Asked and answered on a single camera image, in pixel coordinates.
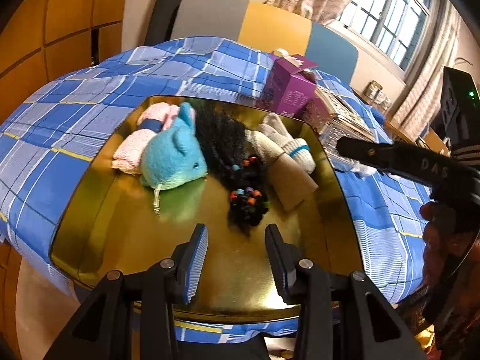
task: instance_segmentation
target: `person's hand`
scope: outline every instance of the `person's hand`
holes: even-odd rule
[[[420,214],[425,220],[431,221],[436,209],[438,205],[429,202],[420,208]],[[427,223],[423,231],[423,240],[426,243],[423,252],[423,284],[437,285],[447,255],[461,256],[473,235],[472,232],[442,235],[433,222]],[[469,280],[461,291],[455,312],[469,318],[480,309],[480,239],[475,241],[467,259],[472,263],[472,269]]]

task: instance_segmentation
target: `purple gift box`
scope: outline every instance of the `purple gift box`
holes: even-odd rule
[[[316,87],[314,74],[306,69],[315,66],[299,54],[276,59],[257,107],[300,119]]]

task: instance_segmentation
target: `black hair extension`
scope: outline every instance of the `black hair extension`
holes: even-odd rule
[[[244,232],[260,224],[268,211],[266,169],[255,155],[244,158],[243,123],[205,102],[196,107],[196,137],[209,171],[230,193],[229,219]]]

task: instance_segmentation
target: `blue plaid bedsheet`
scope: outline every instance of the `blue plaid bedsheet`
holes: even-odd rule
[[[190,37],[123,52],[40,88],[0,126],[0,239],[8,239],[60,290],[71,293],[71,280],[53,266],[49,249],[75,187],[117,126],[150,95],[254,105],[272,64],[267,53],[231,40]],[[378,141],[390,142],[378,112],[336,77],[317,75],[319,84],[357,110]],[[365,271],[390,302],[397,302],[422,279],[425,222],[418,212],[429,192],[422,185],[380,173],[361,179],[337,171],[337,177]],[[238,342],[261,330],[284,335],[296,329],[296,319],[266,326],[187,328],[178,325],[182,323],[190,322],[177,323],[178,337],[201,342],[206,332],[216,335],[209,340]]]

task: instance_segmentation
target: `blue stuffed animal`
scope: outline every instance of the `blue stuffed animal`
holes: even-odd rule
[[[181,103],[172,126],[152,138],[143,152],[140,181],[155,190],[155,211],[159,209],[161,190],[176,188],[207,173],[202,150],[195,138],[193,114],[189,103]]]

